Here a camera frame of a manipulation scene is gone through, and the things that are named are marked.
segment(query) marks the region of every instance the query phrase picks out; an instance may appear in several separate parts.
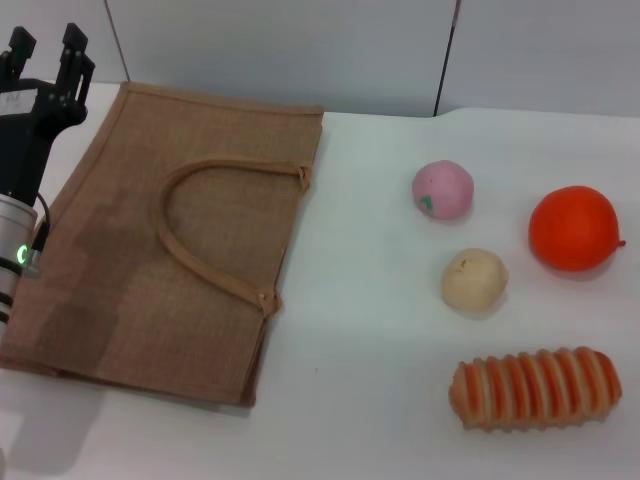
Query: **green led light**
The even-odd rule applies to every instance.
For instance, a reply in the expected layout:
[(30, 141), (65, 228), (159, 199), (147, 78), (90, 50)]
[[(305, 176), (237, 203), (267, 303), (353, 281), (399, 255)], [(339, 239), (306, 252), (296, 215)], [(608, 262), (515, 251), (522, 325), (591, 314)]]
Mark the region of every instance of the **green led light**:
[(27, 247), (26, 245), (22, 245), (18, 249), (18, 254), (16, 256), (18, 257), (18, 263), (20, 265), (24, 265), (24, 262), (27, 261), (27, 250), (28, 249), (29, 249), (29, 247)]

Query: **jute bag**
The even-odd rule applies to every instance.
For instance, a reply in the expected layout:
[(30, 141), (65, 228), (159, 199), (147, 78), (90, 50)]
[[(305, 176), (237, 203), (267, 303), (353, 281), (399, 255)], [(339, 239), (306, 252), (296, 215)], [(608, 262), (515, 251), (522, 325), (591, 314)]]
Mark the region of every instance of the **jute bag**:
[(52, 205), (3, 365), (252, 405), (322, 116), (123, 84)]

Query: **toy fruit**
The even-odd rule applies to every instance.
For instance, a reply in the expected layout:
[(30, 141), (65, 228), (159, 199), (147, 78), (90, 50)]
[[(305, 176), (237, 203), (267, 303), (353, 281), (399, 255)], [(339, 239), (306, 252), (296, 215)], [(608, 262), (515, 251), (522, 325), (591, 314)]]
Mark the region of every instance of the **toy fruit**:
[(469, 312), (485, 312), (500, 298), (509, 272), (495, 253), (467, 248), (456, 255), (442, 272), (442, 299)]
[(529, 244), (544, 263), (580, 272), (604, 262), (620, 241), (613, 206), (589, 187), (566, 187), (544, 197), (529, 222)]
[(622, 397), (613, 363), (580, 347), (460, 363), (449, 403), (467, 428), (544, 428), (603, 420)]
[(418, 170), (411, 189), (418, 208), (439, 220), (463, 216), (473, 201), (471, 175), (449, 160), (430, 163)]

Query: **green leaf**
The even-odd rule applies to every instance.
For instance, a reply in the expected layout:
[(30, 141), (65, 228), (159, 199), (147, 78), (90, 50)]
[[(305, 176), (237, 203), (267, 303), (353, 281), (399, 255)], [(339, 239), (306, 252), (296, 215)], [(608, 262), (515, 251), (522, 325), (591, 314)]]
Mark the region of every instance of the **green leaf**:
[(422, 197), (420, 199), (420, 203), (424, 203), (427, 207), (427, 210), (433, 210), (433, 203), (431, 202), (430, 196)]

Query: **white tabletop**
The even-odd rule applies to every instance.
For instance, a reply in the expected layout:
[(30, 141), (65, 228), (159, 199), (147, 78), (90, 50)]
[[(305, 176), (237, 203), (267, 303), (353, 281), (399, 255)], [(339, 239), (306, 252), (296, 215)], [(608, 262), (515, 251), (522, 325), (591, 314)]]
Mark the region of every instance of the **white tabletop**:
[[(93, 85), (89, 118), (56, 141), (42, 187), (48, 200), (116, 91)], [(412, 205), (414, 173), (441, 159), (476, 182), (473, 214), (455, 225)], [(476, 109), (435, 119), (327, 114), (256, 406), (4, 371), (6, 478), (637, 478), (639, 159), (638, 119)], [(599, 275), (579, 280), (545, 270), (526, 242), (536, 203), (572, 184), (608, 196), (628, 242)], [(442, 268), (471, 246), (495, 251), (510, 271), (506, 300), (485, 319), (452, 311), (439, 294)], [(607, 353), (622, 381), (621, 404), (606, 422), (512, 434), (461, 428), (447, 400), (458, 361), (582, 344)]]

